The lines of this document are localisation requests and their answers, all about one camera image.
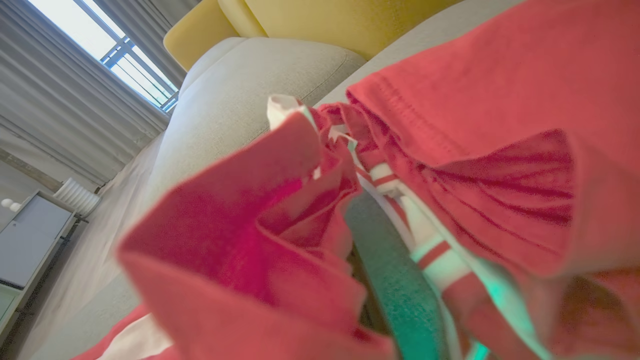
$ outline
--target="sofa cushion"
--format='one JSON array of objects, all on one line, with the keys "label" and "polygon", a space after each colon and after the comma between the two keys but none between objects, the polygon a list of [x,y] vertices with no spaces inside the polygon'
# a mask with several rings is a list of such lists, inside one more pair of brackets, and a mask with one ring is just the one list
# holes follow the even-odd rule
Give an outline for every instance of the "sofa cushion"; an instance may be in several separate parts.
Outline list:
[{"label": "sofa cushion", "polygon": [[317,103],[346,101],[347,87],[372,72],[464,35],[523,0],[465,0],[425,20],[382,50]]},{"label": "sofa cushion", "polygon": [[315,104],[362,64],[359,55],[326,44],[275,38],[237,44],[180,94],[145,204],[267,131],[269,95],[289,94]]}]

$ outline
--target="clothes pile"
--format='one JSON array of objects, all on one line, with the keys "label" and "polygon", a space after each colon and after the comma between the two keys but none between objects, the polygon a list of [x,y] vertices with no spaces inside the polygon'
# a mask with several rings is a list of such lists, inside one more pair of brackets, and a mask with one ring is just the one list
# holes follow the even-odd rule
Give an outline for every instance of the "clothes pile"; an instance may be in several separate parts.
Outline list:
[{"label": "clothes pile", "polygon": [[270,133],[119,248],[170,338],[145,356],[397,358],[358,325],[365,290],[344,261],[364,187],[409,229],[453,359],[637,359],[639,26],[635,0],[529,0],[347,104],[272,98]]}]

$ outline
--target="seam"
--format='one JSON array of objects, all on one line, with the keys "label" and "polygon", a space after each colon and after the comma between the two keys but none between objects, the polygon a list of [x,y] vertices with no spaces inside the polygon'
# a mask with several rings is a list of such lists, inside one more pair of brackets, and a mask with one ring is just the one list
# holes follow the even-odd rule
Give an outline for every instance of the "seam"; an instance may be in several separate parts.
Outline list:
[{"label": "seam", "polygon": [[342,66],[347,62],[348,54],[346,51],[343,51],[343,52],[344,52],[344,58],[342,59],[342,62],[340,63],[340,65],[338,65],[335,68],[335,70],[333,70],[333,72],[329,76],[327,76],[326,79],[324,79],[322,83],[318,84],[315,88],[313,88],[310,92],[308,92],[305,96],[303,96],[301,99],[302,102],[305,102],[305,100],[309,98],[311,94],[313,94],[316,90],[318,90],[320,86],[323,86],[324,84],[326,84],[329,81],[329,79],[331,79],[335,75],[335,73],[338,72],[338,70],[340,70],[340,68],[342,68]]}]

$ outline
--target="cabinet door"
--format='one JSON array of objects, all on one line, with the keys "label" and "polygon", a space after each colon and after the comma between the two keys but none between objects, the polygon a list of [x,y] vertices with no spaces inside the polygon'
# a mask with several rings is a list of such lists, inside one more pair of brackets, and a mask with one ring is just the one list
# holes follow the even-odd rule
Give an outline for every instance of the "cabinet door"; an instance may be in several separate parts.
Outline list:
[{"label": "cabinet door", "polygon": [[5,318],[11,317],[13,314],[13,300],[20,295],[20,292],[0,284],[0,324],[4,323]]},{"label": "cabinet door", "polygon": [[24,288],[56,240],[36,227],[10,222],[0,233],[0,279]]},{"label": "cabinet door", "polygon": [[54,238],[70,216],[69,211],[36,195],[20,210],[14,220],[20,225],[33,227],[45,236]]}]

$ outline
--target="yellow cushion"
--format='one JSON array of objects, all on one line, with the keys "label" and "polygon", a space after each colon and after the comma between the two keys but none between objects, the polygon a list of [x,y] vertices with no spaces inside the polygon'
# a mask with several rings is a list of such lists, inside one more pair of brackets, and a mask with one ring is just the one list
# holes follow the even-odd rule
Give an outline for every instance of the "yellow cushion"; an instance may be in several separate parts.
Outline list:
[{"label": "yellow cushion", "polygon": [[337,45],[368,60],[423,20],[459,0],[245,1],[269,37]]},{"label": "yellow cushion", "polygon": [[218,4],[241,37],[267,37],[244,0],[218,0]]},{"label": "yellow cushion", "polygon": [[237,36],[218,0],[202,0],[164,36],[164,47],[189,70],[213,45]]}]

